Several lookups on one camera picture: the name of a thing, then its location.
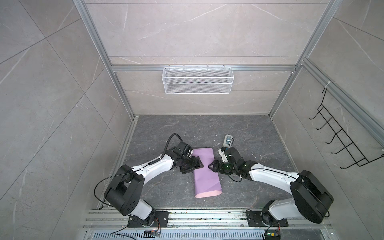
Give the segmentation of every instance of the white wire basket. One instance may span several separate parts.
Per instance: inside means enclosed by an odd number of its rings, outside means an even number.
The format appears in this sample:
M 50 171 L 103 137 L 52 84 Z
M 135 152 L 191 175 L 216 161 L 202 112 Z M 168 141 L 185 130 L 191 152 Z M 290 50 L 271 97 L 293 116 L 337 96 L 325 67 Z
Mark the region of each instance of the white wire basket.
M 166 94 L 230 93 L 230 67 L 165 67 L 162 80 Z

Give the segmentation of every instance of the white cable tie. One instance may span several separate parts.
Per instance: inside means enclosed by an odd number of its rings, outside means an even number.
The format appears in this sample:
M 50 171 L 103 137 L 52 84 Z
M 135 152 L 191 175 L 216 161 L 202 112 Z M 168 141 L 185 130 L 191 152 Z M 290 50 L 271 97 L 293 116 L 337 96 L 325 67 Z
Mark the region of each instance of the white cable tie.
M 336 82 L 328 81 L 327 85 L 325 85 L 324 88 L 327 88 L 327 86 L 328 86 L 330 83 L 336 83 Z

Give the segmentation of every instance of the metal grate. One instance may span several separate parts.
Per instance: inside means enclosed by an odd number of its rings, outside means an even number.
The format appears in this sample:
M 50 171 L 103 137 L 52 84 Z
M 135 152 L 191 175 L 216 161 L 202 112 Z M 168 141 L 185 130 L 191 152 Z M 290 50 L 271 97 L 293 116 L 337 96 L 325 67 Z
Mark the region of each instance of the metal grate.
M 230 93 L 230 67 L 166 67 L 162 80 L 166 94 Z
M 113 239 L 131 239 L 148 240 L 154 238 L 144 233 L 144 230 L 123 230 L 121 235 L 110 234 L 111 230 L 97 230 L 93 235 L 93 240 L 113 240 Z M 222 239 L 222 240 L 246 240 L 263 239 L 264 230 L 252 229 L 230 229 L 230 230 L 161 230 L 161 234 L 155 237 L 156 240 L 194 240 L 194 239 Z

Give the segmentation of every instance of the black wire rack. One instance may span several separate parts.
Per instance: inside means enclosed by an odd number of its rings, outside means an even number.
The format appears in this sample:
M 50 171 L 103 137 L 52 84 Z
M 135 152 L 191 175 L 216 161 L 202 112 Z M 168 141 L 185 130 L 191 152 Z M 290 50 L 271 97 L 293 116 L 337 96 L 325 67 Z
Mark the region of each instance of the black wire rack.
M 356 145 L 356 144 L 353 142 L 353 140 L 350 138 L 350 136 L 348 135 L 348 133 L 347 133 L 347 132 L 340 126 L 340 124 L 338 123 L 338 121 L 332 116 L 332 114 L 328 111 L 328 109 L 323 105 L 324 97 L 325 97 L 325 94 L 327 93 L 327 89 L 324 88 L 323 91 L 322 91 L 321 93 L 324 93 L 324 95 L 323 95 L 323 99 L 322 99 L 322 101 L 321 101 L 320 106 L 317 108 L 317 113 L 316 113 L 316 115 L 315 115 L 313 118 L 309 118 L 309 119 L 312 120 L 312 119 L 314 119 L 317 115 L 320 114 L 320 115 L 323 117 L 323 119 L 325 120 L 325 123 L 324 123 L 324 125 L 323 125 L 321 128 L 316 128 L 316 129 L 317 129 L 317 130 L 320 130 L 320 129 L 322 129 L 324 126 L 328 125 L 328 126 L 331 128 L 331 130 L 333 131 L 333 133 L 334 133 L 332 140 L 331 140 L 330 142 L 325 142 L 325 143 L 326 143 L 326 144 L 330 144 L 330 143 L 335 139 L 335 137 L 337 137 L 337 138 L 340 140 L 341 144 L 343 145 L 343 148 L 342 148 L 342 149 L 340 149 L 338 152 L 335 152 L 335 153 L 331 152 L 331 154 L 338 154 L 339 152 L 341 152 L 342 150 L 345 149 L 345 150 L 349 153 L 349 155 L 351 156 L 351 158 L 353 159 L 353 161 L 355 162 L 355 163 L 353 163 L 353 164 L 351 164 L 351 165 L 349 165 L 349 166 L 347 166 L 347 167 L 340 167 L 340 168 L 341 168 L 341 169 L 347 169 L 347 168 L 349 168 L 349 167 L 352 167 L 353 165 L 357 165 L 357 166 L 361 167 L 361 166 L 364 166 L 364 165 L 366 165 L 366 164 L 368 164 L 368 163 L 371 163 L 371 162 L 373 162 L 373 161 L 376 161 L 377 159 L 380 159 L 380 158 L 384 157 L 384 154 L 382 154 L 380 157 L 375 158 L 375 159 L 373 159 L 373 160 L 371 160 L 371 161 L 369 161 L 369 160 L 365 157 L 365 155 L 360 151 L 360 149 L 357 147 L 357 145 Z M 321 113 L 322 110 L 326 111 L 326 112 L 331 116 L 328 120 L 327 120 L 327 119 L 324 117 L 324 115 Z M 333 119 L 333 120 L 336 122 L 336 124 L 340 127 L 340 130 L 335 131 L 335 129 L 329 124 L 329 121 L 331 121 L 332 119 Z M 346 145 L 346 143 L 344 143 L 344 142 L 341 140 L 341 137 L 339 136 L 339 134 L 342 134 L 342 133 L 344 133 L 344 134 L 348 137 L 348 139 L 350 140 L 351 143 L 349 143 L 349 144 Z M 360 152 L 360 154 L 362 155 L 362 159 L 360 159 L 360 160 L 357 161 L 357 160 L 353 157 L 353 155 L 351 154 L 351 151 L 348 150 L 348 147 L 349 147 L 349 146 L 351 146 L 351 147 L 354 146 L 354 147 Z

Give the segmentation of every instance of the folded towel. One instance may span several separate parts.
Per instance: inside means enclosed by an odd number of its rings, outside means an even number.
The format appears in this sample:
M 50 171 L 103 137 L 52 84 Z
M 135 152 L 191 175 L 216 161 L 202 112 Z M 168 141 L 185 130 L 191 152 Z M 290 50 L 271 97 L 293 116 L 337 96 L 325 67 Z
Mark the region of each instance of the folded towel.
M 204 167 L 195 169 L 195 197 L 212 197 L 223 193 L 217 172 L 212 172 L 208 165 L 215 159 L 212 148 L 195 148 L 192 156 L 200 157 Z

